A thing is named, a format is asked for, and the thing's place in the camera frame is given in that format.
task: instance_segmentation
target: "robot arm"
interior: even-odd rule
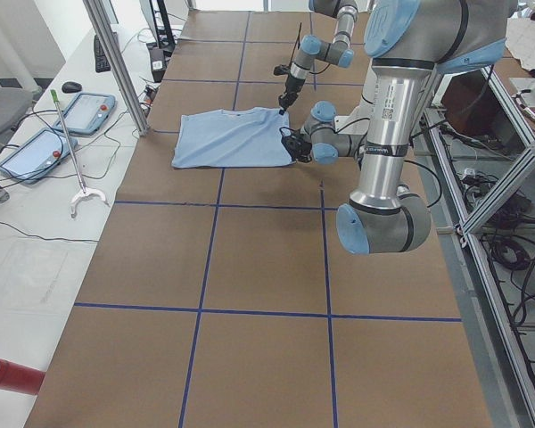
[[[328,12],[340,2],[321,3]],[[358,187],[337,213],[337,232],[349,252],[404,252],[426,240],[430,213],[400,181],[421,89],[433,72],[478,70],[498,61],[506,18],[515,7],[515,0],[378,2],[365,34],[376,75],[374,107]],[[323,163],[351,155],[346,138],[361,137],[336,134],[333,122],[334,107],[318,103],[302,129],[314,143],[314,158]],[[315,135],[320,128],[327,131]]]
[[[354,57],[350,39],[358,17],[357,3],[354,0],[310,0],[309,9],[337,19],[335,37],[332,43],[313,35],[303,38],[285,81],[285,92],[279,97],[280,114],[284,114],[297,100],[315,59],[348,68]]]

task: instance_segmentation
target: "light blue towel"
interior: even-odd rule
[[[279,128],[289,127],[289,115],[278,109],[207,111],[183,116],[172,166],[281,167],[292,158],[281,143]]]

